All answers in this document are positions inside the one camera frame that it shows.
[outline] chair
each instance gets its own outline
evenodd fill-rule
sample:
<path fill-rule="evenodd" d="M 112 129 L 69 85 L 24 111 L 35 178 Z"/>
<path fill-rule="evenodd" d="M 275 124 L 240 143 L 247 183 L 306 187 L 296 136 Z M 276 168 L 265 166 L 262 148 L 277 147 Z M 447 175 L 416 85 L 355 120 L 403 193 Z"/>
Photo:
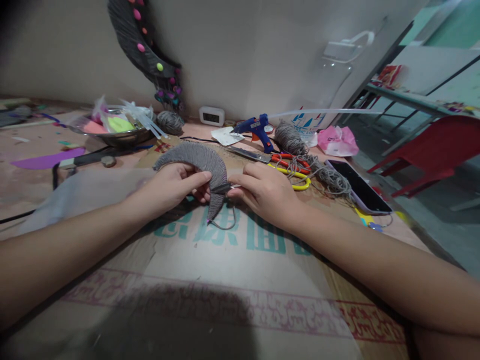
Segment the chair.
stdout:
<path fill-rule="evenodd" d="M 430 125 L 409 143 L 388 155 L 385 160 L 368 170 L 397 160 L 380 175 L 388 176 L 409 165 L 424 171 L 420 180 L 394 192 L 393 198 L 408 193 L 411 198 L 441 179 L 451 177 L 454 168 L 480 154 L 480 120 L 469 116 L 446 116 Z"/>

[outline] hot glue gun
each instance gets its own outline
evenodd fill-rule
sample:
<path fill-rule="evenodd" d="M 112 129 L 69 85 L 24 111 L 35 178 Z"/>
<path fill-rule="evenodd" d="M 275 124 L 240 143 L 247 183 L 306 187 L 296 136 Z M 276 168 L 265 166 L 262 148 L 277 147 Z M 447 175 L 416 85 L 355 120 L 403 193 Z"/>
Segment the hot glue gun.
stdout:
<path fill-rule="evenodd" d="M 251 132 L 251 140 L 260 140 L 263 144 L 263 152 L 265 154 L 270 154 L 274 149 L 274 146 L 265 132 L 265 126 L 268 124 L 269 117 L 267 114 L 261 114 L 260 118 L 252 117 L 238 124 L 232 131 L 230 131 L 230 133 L 242 134 Z"/>

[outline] purple phone case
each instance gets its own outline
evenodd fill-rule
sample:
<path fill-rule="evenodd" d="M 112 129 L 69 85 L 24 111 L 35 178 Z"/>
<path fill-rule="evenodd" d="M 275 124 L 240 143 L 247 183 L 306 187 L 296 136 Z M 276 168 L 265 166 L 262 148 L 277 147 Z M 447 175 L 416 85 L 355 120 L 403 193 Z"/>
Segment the purple phone case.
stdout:
<path fill-rule="evenodd" d="M 353 168 L 350 166 L 350 164 L 346 161 L 339 161 L 339 162 L 342 162 L 342 163 L 346 163 L 354 172 L 356 172 L 358 174 L 358 176 L 363 180 L 363 177 L 360 176 L 360 174 Z M 325 161 L 325 164 L 327 164 L 330 168 L 332 168 L 333 170 L 337 171 L 334 166 L 330 163 L 329 160 L 326 160 Z M 365 181 L 365 184 L 370 188 L 372 189 L 372 187 Z M 371 210 L 369 209 L 365 204 L 364 202 L 362 201 L 362 199 L 359 198 L 359 196 L 352 190 L 351 192 L 351 196 L 353 197 L 353 200 L 355 200 L 356 204 L 358 205 L 358 207 L 365 213 L 365 214 L 369 214 L 369 215 L 387 215 L 387 214 L 390 214 L 391 211 L 377 211 L 377 210 Z M 390 208 L 390 205 L 388 205 L 381 197 L 380 195 L 378 195 L 378 197 Z"/>

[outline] hand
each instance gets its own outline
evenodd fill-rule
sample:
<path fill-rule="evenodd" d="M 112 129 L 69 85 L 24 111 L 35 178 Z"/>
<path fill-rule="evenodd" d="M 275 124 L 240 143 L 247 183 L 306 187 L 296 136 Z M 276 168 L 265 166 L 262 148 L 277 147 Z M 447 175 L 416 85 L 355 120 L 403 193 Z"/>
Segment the hand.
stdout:
<path fill-rule="evenodd" d="M 278 228 L 288 231 L 295 224 L 303 203 L 280 171 L 260 162 L 249 163 L 242 175 L 232 175 L 228 181 L 241 185 L 227 193 L 229 198 L 242 199 L 257 215 Z"/>
<path fill-rule="evenodd" d="M 192 165 L 170 163 L 122 205 L 136 221 L 147 223 L 176 207 L 190 193 L 202 204 L 209 202 L 211 178 L 209 171 L 196 172 Z"/>

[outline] metal bowl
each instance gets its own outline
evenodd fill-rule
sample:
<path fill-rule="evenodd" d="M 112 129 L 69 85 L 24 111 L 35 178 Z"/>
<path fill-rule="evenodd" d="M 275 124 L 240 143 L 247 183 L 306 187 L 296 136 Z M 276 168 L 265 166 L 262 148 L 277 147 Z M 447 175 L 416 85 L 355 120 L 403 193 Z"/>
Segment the metal bowl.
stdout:
<path fill-rule="evenodd" d="M 121 113 L 121 110 L 118 110 L 118 109 L 109 109 L 108 111 L 111 114 Z M 91 115 L 80 116 L 72 120 L 67 125 L 67 127 L 70 130 L 72 130 L 74 133 L 88 135 L 92 138 L 103 141 L 105 144 L 110 145 L 111 147 L 119 148 L 119 149 L 133 148 L 138 144 L 141 144 L 154 137 L 154 134 L 150 130 L 147 130 L 144 127 L 141 127 L 135 130 L 124 131 L 124 132 L 104 133 L 104 134 L 94 134 L 94 133 L 88 133 L 83 131 L 84 126 L 91 119 L 92 119 Z"/>

